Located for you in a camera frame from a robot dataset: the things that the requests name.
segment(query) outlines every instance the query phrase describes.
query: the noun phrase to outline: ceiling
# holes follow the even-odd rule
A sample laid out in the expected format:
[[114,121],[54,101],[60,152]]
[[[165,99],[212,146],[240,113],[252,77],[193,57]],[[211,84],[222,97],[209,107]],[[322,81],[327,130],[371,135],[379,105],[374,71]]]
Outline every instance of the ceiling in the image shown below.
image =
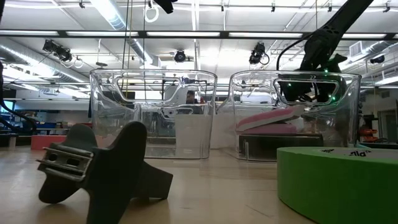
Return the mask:
[[[174,4],[175,10],[171,14],[166,14],[159,10],[159,18],[155,22],[145,22],[144,8],[142,0],[133,0],[129,5],[132,9],[132,29],[133,30],[193,30],[191,0],[179,0]],[[196,23],[196,30],[224,30],[224,13],[221,12],[221,0],[197,0],[199,3],[199,16]],[[89,1],[83,1],[85,8],[78,7],[79,1],[74,0],[9,0],[6,2],[4,15],[0,24],[0,29],[41,29],[41,30],[112,30],[112,27],[97,11],[91,6]],[[314,10],[315,0],[276,0],[275,12],[271,12],[269,6],[272,0],[224,0],[225,6],[230,6],[231,10],[225,11],[226,30],[245,30],[245,31],[296,31],[311,32],[317,27],[322,26],[334,13],[327,12],[327,0],[318,0],[318,13],[303,12],[303,10]],[[333,0],[333,8],[338,8],[344,4],[344,0]],[[394,10],[383,13],[380,10],[385,8],[386,1],[375,0],[369,10],[378,12],[365,12],[351,26],[349,32],[398,32],[396,18],[398,12]],[[62,9],[27,9],[15,7],[34,7],[34,6],[72,6]],[[392,9],[398,7],[398,0],[390,2]],[[127,1],[117,1],[117,6],[121,14],[126,18]],[[148,17],[153,16],[154,11],[149,11]],[[43,50],[44,38],[31,37],[10,37],[12,40],[36,51],[42,55],[47,55]],[[74,71],[89,75],[90,70],[98,68],[98,61],[107,63],[107,68],[122,68],[124,58],[125,67],[139,68],[140,62],[134,56],[134,52],[129,47],[124,47],[123,39],[102,39],[100,54],[98,55],[98,40],[96,39],[61,39],[53,38],[56,43],[71,49],[74,55],[78,55],[84,61],[81,68],[71,67]],[[163,66],[178,67],[172,60],[172,54],[178,49],[193,58],[195,56],[195,44],[193,39],[140,39],[145,51],[157,55],[162,59]],[[263,42],[268,51],[271,62],[266,65],[266,69],[275,69],[276,57],[286,46],[293,41],[289,40],[221,40],[221,39],[200,39],[200,69],[215,73],[227,82],[227,79],[234,73],[249,70],[249,56],[255,44]],[[349,46],[356,41],[341,41],[336,53],[348,55]],[[281,60],[283,70],[293,70],[299,67],[303,52],[299,52],[303,43],[298,47],[288,51]],[[361,73],[363,68],[350,68],[350,72]]]

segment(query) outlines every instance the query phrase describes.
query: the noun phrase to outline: green tape roll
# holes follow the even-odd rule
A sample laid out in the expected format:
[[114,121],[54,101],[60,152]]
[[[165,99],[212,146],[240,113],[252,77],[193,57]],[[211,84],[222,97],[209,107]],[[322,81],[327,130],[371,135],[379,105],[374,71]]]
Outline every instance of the green tape roll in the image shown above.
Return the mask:
[[278,196],[317,223],[398,223],[398,151],[285,147]]

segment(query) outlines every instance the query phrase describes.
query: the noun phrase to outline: black mount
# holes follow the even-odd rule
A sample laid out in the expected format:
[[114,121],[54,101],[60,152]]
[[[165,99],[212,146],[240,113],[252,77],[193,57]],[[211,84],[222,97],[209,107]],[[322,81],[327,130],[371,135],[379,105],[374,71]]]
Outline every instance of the black mount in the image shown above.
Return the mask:
[[97,148],[92,130],[76,124],[61,143],[52,143],[38,170],[47,178],[39,193],[44,203],[59,203],[85,189],[90,195],[87,224],[119,223],[134,197],[166,199],[173,175],[144,162],[146,127],[131,122],[112,145]]

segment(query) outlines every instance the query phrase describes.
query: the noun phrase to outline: pink object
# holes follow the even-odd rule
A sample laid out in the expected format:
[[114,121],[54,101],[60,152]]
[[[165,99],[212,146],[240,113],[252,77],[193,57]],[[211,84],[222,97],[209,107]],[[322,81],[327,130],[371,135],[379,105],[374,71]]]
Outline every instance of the pink object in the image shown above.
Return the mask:
[[286,109],[276,109],[261,114],[256,114],[242,119],[236,126],[236,130],[245,131],[258,126],[275,123],[277,121],[283,121],[294,116],[300,116],[303,111],[304,106],[291,106]]
[[238,134],[293,134],[297,128],[293,124],[267,124],[250,128]]
[[30,150],[43,150],[52,142],[63,142],[67,136],[32,136]]

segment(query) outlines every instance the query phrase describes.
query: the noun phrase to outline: clear plastic enclosure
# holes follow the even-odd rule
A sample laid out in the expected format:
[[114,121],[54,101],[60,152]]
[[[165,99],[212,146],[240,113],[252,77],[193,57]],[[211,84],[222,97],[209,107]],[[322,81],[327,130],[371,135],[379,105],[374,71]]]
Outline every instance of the clear plastic enclosure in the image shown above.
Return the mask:
[[218,145],[254,161],[276,160],[278,147],[352,146],[360,81],[360,75],[344,73],[236,73],[216,110],[215,120],[223,123]]
[[216,75],[190,70],[93,70],[90,80],[99,146],[110,145],[125,124],[140,121],[148,132],[146,157],[209,156]]

